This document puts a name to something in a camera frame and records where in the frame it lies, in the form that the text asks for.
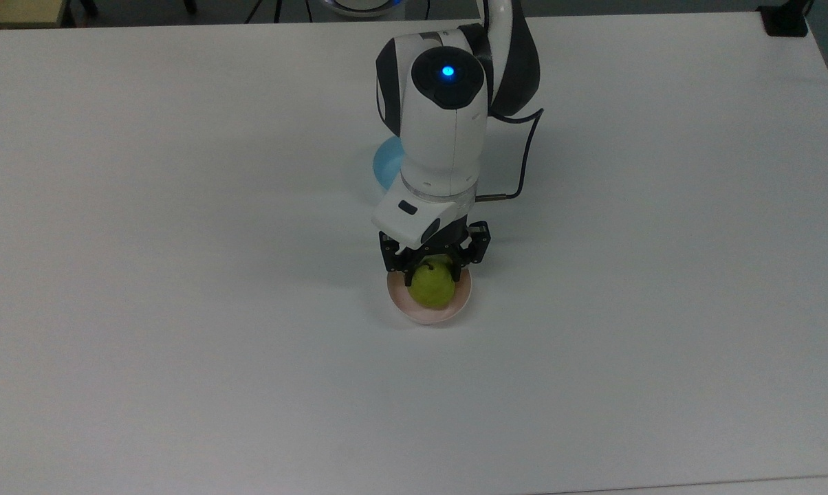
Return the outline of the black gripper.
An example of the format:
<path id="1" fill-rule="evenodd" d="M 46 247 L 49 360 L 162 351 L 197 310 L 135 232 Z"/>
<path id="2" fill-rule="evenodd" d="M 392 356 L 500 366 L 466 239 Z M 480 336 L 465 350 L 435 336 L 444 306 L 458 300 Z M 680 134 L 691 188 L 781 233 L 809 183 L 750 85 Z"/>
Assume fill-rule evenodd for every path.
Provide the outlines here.
<path id="1" fill-rule="evenodd" d="M 453 278 L 461 278 L 468 266 L 482 263 L 492 240 L 487 221 L 468 223 L 467 217 L 456 219 L 442 229 L 430 225 L 426 233 L 430 236 L 413 248 L 404 247 L 386 232 L 379 232 L 380 253 L 386 272 L 401 274 L 407 287 L 412 285 L 418 260 L 447 254 L 453 260 Z"/>

